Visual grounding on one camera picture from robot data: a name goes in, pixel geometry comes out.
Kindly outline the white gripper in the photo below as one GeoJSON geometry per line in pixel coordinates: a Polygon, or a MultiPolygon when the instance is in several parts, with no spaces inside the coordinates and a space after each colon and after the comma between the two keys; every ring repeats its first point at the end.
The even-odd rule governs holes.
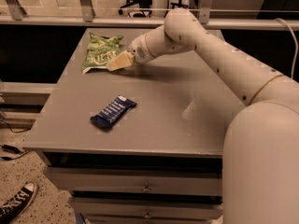
{"type": "Polygon", "coordinates": [[[154,56],[148,49],[145,35],[140,35],[135,38],[129,45],[128,51],[123,51],[119,54],[110,52],[108,54],[109,61],[107,63],[107,69],[109,71],[115,71],[131,66],[134,59],[136,63],[147,63],[154,59],[154,56]]]}

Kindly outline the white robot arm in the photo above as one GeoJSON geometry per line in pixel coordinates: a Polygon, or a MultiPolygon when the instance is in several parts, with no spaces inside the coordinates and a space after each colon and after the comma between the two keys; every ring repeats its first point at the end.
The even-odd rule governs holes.
{"type": "Polygon", "coordinates": [[[222,150],[223,224],[299,223],[299,83],[211,34],[187,9],[135,38],[111,71],[192,50],[240,103],[222,150]]]}

